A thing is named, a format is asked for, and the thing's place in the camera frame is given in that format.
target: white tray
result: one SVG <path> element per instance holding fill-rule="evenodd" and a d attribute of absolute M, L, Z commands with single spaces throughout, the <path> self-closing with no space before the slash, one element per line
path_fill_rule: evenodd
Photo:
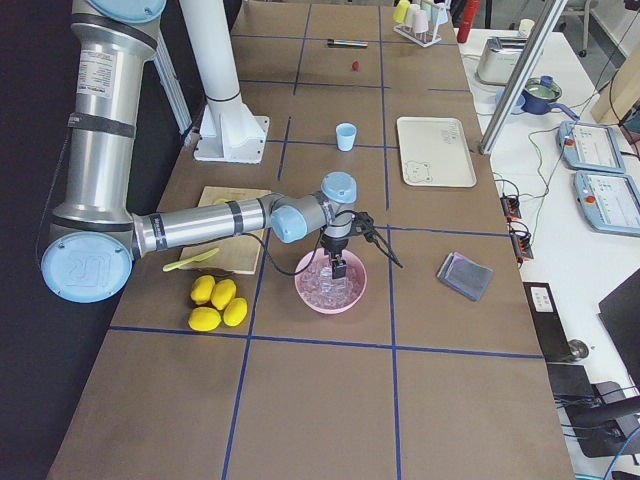
<path fill-rule="evenodd" d="M 402 177 L 407 184 L 424 187 L 476 184 L 460 120 L 400 117 L 397 126 Z"/>

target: toaster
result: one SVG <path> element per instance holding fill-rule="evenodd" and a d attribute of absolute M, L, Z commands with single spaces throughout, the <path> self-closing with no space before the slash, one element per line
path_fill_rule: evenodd
<path fill-rule="evenodd" d="M 489 37 L 478 63 L 478 79 L 489 85 L 506 85 L 526 42 L 520 37 Z"/>

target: marker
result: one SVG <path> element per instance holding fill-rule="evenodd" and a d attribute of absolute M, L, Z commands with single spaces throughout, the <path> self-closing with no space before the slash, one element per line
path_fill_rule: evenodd
<path fill-rule="evenodd" d="M 367 48 L 369 42 L 361 42 L 359 40 L 334 40 L 333 38 L 327 39 L 327 47 L 342 47 L 342 48 Z"/>

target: gray cloth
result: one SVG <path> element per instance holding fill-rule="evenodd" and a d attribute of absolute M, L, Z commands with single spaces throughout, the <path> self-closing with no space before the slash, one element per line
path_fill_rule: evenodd
<path fill-rule="evenodd" d="M 487 290 L 493 270 L 458 252 L 451 252 L 440 267 L 437 277 L 445 285 L 476 302 Z"/>

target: white cup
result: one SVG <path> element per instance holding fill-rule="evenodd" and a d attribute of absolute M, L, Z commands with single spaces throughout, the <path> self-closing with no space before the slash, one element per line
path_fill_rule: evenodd
<path fill-rule="evenodd" d="M 338 150 L 348 152 L 353 148 L 356 141 L 358 129 L 352 123 L 341 123 L 336 127 L 336 138 L 338 140 Z"/>
<path fill-rule="evenodd" d="M 523 38 L 529 38 L 531 35 L 531 30 L 533 26 L 536 24 L 533 20 L 528 18 L 523 18 L 520 20 L 520 25 L 518 26 L 518 36 Z"/>

